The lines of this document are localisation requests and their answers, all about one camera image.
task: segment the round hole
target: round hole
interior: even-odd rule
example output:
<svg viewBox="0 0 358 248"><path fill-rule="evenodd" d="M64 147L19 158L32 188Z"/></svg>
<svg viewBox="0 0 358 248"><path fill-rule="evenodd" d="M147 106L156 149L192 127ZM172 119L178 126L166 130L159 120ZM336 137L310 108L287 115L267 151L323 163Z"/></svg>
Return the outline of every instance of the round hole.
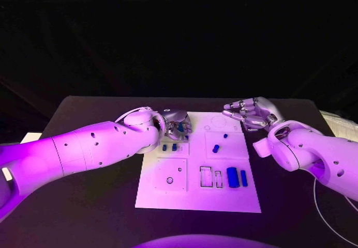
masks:
<svg viewBox="0 0 358 248"><path fill-rule="evenodd" d="M342 177L344 173L345 173L345 170L341 169L341 170L338 171L338 177Z"/></svg>
<svg viewBox="0 0 358 248"><path fill-rule="evenodd" d="M172 183L173 183L173 178L169 177L169 178L166 179L166 182L168 182L169 184L172 184Z"/></svg>

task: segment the dark table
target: dark table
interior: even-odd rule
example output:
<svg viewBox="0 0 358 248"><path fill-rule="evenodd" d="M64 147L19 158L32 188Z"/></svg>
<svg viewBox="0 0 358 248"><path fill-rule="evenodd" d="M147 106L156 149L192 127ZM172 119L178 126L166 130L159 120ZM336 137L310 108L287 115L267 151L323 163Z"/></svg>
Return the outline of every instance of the dark table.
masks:
<svg viewBox="0 0 358 248"><path fill-rule="evenodd" d="M221 112L238 99L65 98L42 138L117 117L140 106L155 110ZM274 100L287 120L332 136L309 100ZM352 247L329 230L315 207L313 176L287 172L273 158L260 158L253 142L266 133L244 133L261 213L134 208L143 155L51 182L26 198L0 223L0 247L131 247L183 234L215 234L279 247ZM318 203L328 223L358 243L358 214L341 194L318 183Z"/></svg>

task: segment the small blue object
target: small blue object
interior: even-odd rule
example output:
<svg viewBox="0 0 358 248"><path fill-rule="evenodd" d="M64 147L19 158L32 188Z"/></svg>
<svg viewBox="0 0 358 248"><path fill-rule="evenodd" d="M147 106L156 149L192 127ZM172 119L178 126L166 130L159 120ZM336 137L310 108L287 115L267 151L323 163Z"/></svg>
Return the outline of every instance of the small blue object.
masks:
<svg viewBox="0 0 358 248"><path fill-rule="evenodd" d="M219 148L219 146L218 146L218 145L215 145L215 146L214 146L214 149L212 149L212 152L214 152L214 153L217 153L217 152L218 152L218 148Z"/></svg>
<svg viewBox="0 0 358 248"><path fill-rule="evenodd" d="M240 183L238 183L238 176L237 176L237 168L235 167L227 168L227 173L228 173L230 187L238 188Z"/></svg>
<svg viewBox="0 0 358 248"><path fill-rule="evenodd" d="M240 174L241 174L243 186L247 187L248 186L247 173L243 170L240 171Z"/></svg>
<svg viewBox="0 0 358 248"><path fill-rule="evenodd" d="M179 132L183 132L183 131L185 131L185 129L183 129L183 124L182 124L181 122L179 122L178 131L179 131Z"/></svg>

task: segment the rectangular cutout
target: rectangular cutout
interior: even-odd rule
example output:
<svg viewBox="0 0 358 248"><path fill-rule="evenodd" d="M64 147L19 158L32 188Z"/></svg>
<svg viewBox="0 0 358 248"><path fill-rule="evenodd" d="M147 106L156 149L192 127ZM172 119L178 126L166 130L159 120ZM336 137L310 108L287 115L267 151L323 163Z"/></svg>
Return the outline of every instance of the rectangular cutout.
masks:
<svg viewBox="0 0 358 248"><path fill-rule="evenodd" d="M212 172L211 167L199 167L199 186L204 188L212 188Z"/></svg>
<svg viewBox="0 0 358 248"><path fill-rule="evenodd" d="M222 176L221 176L221 171L215 171L215 181L217 181L217 188L222 189Z"/></svg>

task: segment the robotic hand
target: robotic hand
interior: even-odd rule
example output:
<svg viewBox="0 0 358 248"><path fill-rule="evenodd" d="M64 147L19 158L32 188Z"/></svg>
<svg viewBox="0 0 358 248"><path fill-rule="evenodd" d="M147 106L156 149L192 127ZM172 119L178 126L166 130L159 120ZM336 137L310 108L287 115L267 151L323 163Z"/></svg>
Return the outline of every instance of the robotic hand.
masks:
<svg viewBox="0 0 358 248"><path fill-rule="evenodd" d="M230 109L240 108L240 113ZM224 106L222 114L243 122L247 131L266 129L267 138L254 143L261 158L273 155L287 170L306 170L319 182L358 201L358 143L328 137L306 124L283 119L264 98L257 97Z"/></svg>
<svg viewBox="0 0 358 248"><path fill-rule="evenodd" d="M105 167L150 152L166 135L186 141L186 111L140 107L116 122L105 121L59 136L0 146L0 222L27 195L58 178Z"/></svg>

